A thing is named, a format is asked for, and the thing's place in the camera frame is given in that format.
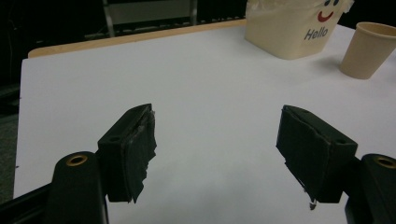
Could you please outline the beige paper cup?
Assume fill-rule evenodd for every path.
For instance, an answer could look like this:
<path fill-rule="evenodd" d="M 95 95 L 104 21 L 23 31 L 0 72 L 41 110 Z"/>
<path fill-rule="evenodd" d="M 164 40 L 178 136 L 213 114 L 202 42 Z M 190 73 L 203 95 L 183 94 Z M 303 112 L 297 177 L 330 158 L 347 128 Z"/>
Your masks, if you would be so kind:
<path fill-rule="evenodd" d="M 359 22 L 339 69 L 349 77 L 369 79 L 395 49 L 396 27 Z"/>

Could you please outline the metal stand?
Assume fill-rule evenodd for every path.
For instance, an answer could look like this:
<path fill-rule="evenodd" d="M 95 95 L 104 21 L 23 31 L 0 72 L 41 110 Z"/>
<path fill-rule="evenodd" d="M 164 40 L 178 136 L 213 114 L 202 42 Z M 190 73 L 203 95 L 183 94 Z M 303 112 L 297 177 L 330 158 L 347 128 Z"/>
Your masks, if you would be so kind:
<path fill-rule="evenodd" d="M 142 21 L 189 18 L 197 23 L 198 0 L 102 0 L 106 27 L 115 37 L 115 25 Z"/>

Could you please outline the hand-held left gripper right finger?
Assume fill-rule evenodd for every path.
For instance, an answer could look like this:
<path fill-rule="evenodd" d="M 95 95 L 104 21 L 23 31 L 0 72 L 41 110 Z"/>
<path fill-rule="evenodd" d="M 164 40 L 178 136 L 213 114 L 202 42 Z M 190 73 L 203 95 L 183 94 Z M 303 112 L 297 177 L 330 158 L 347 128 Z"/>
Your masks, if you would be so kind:
<path fill-rule="evenodd" d="M 284 105 L 276 148 L 308 194 L 311 209 L 340 202 L 358 148 L 355 141 L 310 111 Z"/>

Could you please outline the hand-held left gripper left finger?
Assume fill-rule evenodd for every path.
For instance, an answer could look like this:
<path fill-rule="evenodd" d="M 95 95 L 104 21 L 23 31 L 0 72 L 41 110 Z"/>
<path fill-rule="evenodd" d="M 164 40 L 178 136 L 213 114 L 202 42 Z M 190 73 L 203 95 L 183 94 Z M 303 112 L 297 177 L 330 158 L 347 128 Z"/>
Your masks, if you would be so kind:
<path fill-rule="evenodd" d="M 111 202 L 137 201 L 156 146 L 152 104 L 126 111 L 98 141 L 96 155 Z"/>

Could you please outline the cream bin with smiley face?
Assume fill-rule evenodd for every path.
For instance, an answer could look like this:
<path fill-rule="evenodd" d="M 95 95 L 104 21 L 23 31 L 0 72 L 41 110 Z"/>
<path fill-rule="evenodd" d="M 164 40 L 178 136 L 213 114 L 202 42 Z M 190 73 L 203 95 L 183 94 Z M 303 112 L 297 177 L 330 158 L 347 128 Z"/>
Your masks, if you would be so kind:
<path fill-rule="evenodd" d="M 354 0 L 247 0 L 245 39 L 294 60 L 321 52 Z"/>

